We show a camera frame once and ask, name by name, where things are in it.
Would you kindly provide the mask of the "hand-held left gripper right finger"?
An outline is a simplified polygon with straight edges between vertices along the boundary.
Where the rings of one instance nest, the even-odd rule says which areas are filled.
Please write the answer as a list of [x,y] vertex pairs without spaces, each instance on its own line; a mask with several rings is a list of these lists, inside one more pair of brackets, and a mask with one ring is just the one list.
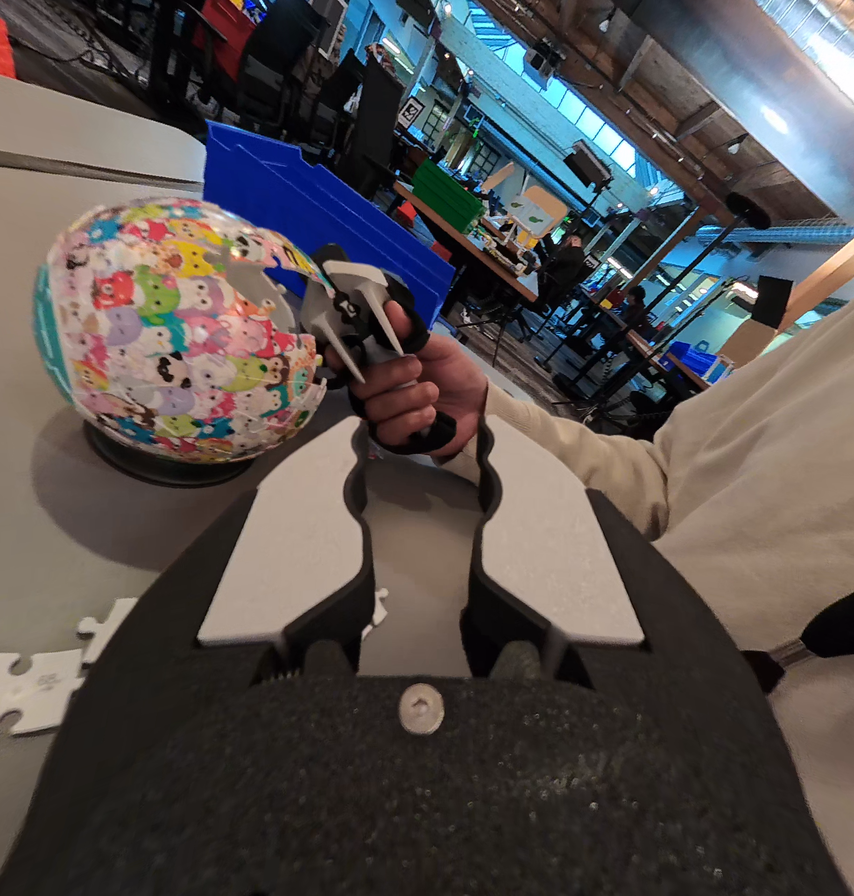
[[585,678],[577,649],[638,648],[645,633],[586,487],[500,416],[480,422],[477,526],[460,628],[470,671],[488,677],[526,642],[541,674]]

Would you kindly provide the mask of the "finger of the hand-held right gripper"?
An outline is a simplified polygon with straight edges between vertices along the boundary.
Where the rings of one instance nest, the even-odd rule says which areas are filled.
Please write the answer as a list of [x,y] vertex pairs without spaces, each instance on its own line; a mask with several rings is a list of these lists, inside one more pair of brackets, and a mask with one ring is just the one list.
[[302,300],[300,322],[317,342],[332,348],[355,381],[364,383],[361,368],[365,365],[366,339],[342,324],[332,307],[332,289],[321,283],[309,283]]
[[403,357],[404,349],[386,312],[390,288],[385,273],[370,264],[339,259],[324,261],[322,269],[332,286],[332,307],[342,324]]

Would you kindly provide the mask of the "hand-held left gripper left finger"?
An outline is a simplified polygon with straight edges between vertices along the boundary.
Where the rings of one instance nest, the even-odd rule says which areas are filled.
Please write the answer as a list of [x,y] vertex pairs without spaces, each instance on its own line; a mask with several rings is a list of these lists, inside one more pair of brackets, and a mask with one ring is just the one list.
[[335,642],[354,670],[376,608],[365,467],[369,435],[348,417],[260,483],[197,632],[203,647],[267,644],[285,666]]

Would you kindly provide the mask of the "black ball stand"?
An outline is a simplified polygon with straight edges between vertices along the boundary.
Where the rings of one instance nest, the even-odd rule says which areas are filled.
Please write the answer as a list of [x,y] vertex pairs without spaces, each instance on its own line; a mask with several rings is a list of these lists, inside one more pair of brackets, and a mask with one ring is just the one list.
[[180,462],[126,446],[87,421],[83,423],[82,431],[94,453],[112,469],[157,487],[220,486],[245,474],[255,464],[255,459],[227,463]]

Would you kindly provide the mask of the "colourful puzzle ball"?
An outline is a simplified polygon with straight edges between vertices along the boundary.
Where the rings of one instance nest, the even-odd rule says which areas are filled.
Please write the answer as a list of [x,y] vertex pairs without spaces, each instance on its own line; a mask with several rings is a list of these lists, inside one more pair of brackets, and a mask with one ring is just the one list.
[[301,431],[327,394],[316,338],[271,269],[323,284],[299,246],[213,203],[95,207],[38,271],[40,354],[114,445],[201,467],[250,461]]

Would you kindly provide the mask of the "person's right forearm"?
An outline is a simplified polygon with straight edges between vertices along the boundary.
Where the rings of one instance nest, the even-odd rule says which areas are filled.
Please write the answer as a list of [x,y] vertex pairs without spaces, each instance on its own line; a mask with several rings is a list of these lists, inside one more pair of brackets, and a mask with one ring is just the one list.
[[563,463],[588,488],[603,493],[647,538],[666,531],[672,425],[651,442],[604,435],[555,418],[543,409],[488,386],[485,411],[497,416]]

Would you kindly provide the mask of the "long wooden table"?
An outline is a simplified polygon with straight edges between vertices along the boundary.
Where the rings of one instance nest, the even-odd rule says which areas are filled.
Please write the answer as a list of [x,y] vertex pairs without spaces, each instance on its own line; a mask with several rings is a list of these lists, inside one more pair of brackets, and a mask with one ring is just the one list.
[[396,181],[393,184],[393,191],[398,198],[410,202],[413,208],[418,211],[422,218],[427,219],[434,229],[439,229],[447,239],[452,240],[457,251],[466,252],[469,258],[481,264],[497,280],[514,290],[521,297],[522,301],[532,304],[538,300],[536,291],[520,279],[514,277],[510,271],[497,263],[487,252],[484,252],[478,241],[455,230],[431,207],[428,207],[424,202],[416,198],[411,190],[400,181]]

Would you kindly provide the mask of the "stacked blue plastic bins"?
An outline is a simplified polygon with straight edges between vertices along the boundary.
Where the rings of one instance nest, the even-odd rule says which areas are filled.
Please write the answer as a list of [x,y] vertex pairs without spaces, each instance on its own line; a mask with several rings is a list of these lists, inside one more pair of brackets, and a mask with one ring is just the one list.
[[381,209],[298,147],[208,123],[204,199],[273,230],[309,256],[335,243],[354,263],[397,275],[429,328],[440,315],[454,268]]

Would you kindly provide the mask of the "green plastic crates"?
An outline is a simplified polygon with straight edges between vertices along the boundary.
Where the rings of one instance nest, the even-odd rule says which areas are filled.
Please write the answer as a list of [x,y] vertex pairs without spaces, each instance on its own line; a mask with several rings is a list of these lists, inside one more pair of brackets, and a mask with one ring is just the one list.
[[469,234],[484,214],[483,201],[431,160],[416,169],[411,192],[462,234]]

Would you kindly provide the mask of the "wooden board with green print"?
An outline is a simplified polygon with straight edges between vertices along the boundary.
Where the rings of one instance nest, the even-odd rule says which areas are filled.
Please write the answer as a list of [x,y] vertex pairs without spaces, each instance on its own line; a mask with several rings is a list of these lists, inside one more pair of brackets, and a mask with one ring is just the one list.
[[511,225],[500,239],[502,245],[519,245],[531,250],[567,217],[567,204],[538,185],[515,196],[503,215]]

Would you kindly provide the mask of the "wooden table with bins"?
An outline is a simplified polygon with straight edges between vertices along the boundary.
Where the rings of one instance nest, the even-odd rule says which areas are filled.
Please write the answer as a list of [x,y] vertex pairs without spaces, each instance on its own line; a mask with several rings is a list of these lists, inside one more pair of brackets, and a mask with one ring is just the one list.
[[623,320],[613,313],[610,309],[602,309],[604,313],[614,323],[621,328],[623,338],[628,345],[637,353],[636,360],[630,364],[624,364],[620,367],[605,385],[610,386],[613,391],[624,387],[629,380],[643,371],[645,367],[652,366],[659,372],[668,374],[673,370],[679,372],[684,378],[687,378],[690,384],[697,391],[706,391],[712,387],[712,384],[705,381],[701,376],[692,371],[685,363],[674,356],[671,352],[665,351],[663,347],[656,348],[648,343],[644,338],[637,335],[634,330],[627,328],[623,324]]

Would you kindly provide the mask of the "person's beige sweatshirt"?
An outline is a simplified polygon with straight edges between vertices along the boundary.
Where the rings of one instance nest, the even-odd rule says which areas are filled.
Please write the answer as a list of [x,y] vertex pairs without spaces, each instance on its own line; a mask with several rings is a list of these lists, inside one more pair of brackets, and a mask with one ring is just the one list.
[[[658,541],[735,643],[770,651],[854,592],[854,300],[677,409]],[[854,893],[854,656],[810,658],[769,697]]]

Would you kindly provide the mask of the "row of small blue bins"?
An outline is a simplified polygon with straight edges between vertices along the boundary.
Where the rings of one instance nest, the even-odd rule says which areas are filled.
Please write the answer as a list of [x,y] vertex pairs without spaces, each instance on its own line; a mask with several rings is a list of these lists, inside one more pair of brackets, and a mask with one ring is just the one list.
[[716,353],[700,350],[689,342],[671,342],[667,347],[667,353],[698,376],[705,375],[717,360]]

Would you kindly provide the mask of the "black round lamp on pole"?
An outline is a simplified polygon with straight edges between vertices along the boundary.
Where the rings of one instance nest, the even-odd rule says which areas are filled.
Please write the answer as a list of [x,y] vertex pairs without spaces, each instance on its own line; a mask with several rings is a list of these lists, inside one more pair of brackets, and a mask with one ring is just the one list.
[[716,248],[724,243],[738,227],[747,226],[753,230],[767,230],[771,227],[771,218],[758,204],[750,198],[738,193],[730,193],[726,196],[726,208],[733,214],[732,222],[724,227],[703,250],[691,260],[686,268],[651,302],[646,306],[647,311],[656,308],[689,276],[690,272],[699,266]]

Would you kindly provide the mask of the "large silver ventilation duct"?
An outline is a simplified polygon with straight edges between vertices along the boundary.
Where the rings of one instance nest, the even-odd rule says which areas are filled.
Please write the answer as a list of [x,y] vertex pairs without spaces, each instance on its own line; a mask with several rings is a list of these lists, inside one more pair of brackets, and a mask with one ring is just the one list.
[[755,2],[623,2],[802,185],[854,224],[854,101]]

